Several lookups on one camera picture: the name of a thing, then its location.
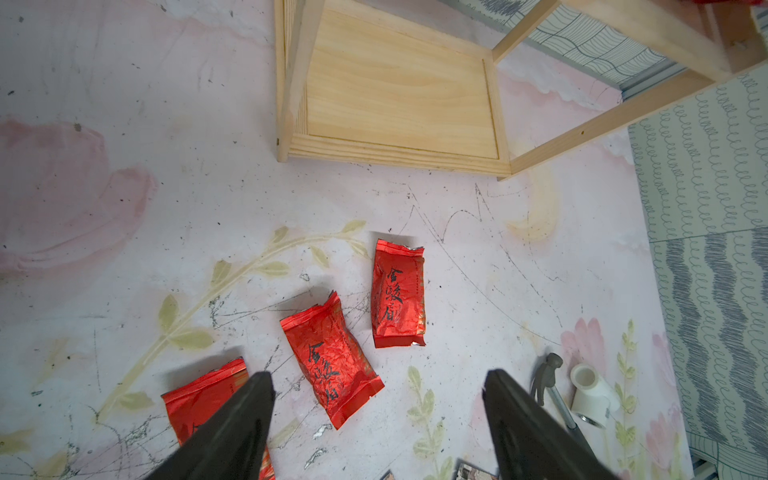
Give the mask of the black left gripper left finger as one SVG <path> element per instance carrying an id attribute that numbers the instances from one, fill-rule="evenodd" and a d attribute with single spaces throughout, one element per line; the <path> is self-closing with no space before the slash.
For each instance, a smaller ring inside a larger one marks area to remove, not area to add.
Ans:
<path id="1" fill-rule="evenodd" d="M 275 404 L 272 376 L 258 372 L 147 477 L 274 479 L 267 437 Z"/>

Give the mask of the red tea bag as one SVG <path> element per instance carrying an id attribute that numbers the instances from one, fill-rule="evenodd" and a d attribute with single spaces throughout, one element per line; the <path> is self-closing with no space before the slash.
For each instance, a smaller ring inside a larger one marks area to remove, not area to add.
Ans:
<path id="1" fill-rule="evenodd" d="M 333 291 L 322 305 L 289 316 L 280 326 L 335 429 L 384 388 L 346 326 L 341 300 Z"/>
<path id="2" fill-rule="evenodd" d="M 251 377 L 238 358 L 190 384 L 163 395 L 180 447 Z"/>
<path id="3" fill-rule="evenodd" d="M 371 324 L 376 348 L 426 345 L 423 247 L 377 241 Z"/>
<path id="4" fill-rule="evenodd" d="M 766 8 L 768 5 L 768 0 L 690 0 L 690 2 L 699 5 L 732 3 Z"/>

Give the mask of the black handled claw hammer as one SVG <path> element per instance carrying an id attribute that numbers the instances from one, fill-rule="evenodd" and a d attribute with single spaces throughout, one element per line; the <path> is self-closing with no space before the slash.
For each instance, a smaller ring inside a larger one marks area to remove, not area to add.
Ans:
<path id="1" fill-rule="evenodd" d="M 556 373 L 562 365 L 563 359 L 558 354 L 554 352 L 546 354 L 533 374 L 530 395 L 539 406 L 544 406 L 544 397 L 548 395 L 553 401 L 556 411 L 564 421 L 565 430 L 568 435 L 590 455 L 594 456 L 594 451 L 576 424 L 569 407 L 556 387 Z"/>

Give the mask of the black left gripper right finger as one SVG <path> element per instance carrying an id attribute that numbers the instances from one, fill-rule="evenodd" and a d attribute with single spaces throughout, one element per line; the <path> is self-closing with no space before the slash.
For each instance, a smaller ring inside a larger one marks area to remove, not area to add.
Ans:
<path id="1" fill-rule="evenodd" d="M 501 479 L 613 479 L 506 371 L 487 372 L 482 398 Z"/>

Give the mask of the light wooden two-tier shelf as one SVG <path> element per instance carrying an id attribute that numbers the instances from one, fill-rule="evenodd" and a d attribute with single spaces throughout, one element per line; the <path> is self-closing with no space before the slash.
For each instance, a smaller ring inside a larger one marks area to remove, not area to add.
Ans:
<path id="1" fill-rule="evenodd" d="M 753 8 L 575 1 L 682 72 L 522 155 L 508 148 L 497 67 L 557 8 L 540 1 L 493 48 L 357 1 L 274 5 L 277 151 L 507 179 L 767 61 Z"/>

